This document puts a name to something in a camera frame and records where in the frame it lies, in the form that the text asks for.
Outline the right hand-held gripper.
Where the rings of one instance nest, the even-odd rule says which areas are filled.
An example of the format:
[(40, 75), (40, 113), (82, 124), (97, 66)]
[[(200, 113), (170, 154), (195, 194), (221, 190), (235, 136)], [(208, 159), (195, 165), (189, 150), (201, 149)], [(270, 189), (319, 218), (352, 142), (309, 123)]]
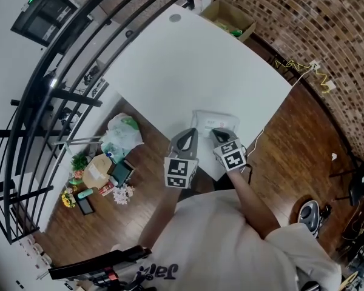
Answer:
[(230, 172), (246, 167), (246, 157), (240, 139), (234, 131), (226, 128), (215, 128), (210, 131), (213, 142), (213, 153), (219, 163)]

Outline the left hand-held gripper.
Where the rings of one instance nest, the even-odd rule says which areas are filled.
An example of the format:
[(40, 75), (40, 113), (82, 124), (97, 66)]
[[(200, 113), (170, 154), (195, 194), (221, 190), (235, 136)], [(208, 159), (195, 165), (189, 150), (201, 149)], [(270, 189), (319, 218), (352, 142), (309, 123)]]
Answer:
[(166, 187), (190, 188), (198, 167), (198, 160), (195, 159), (197, 150), (198, 131), (196, 128), (183, 130), (170, 140), (169, 157), (164, 158), (164, 183)]

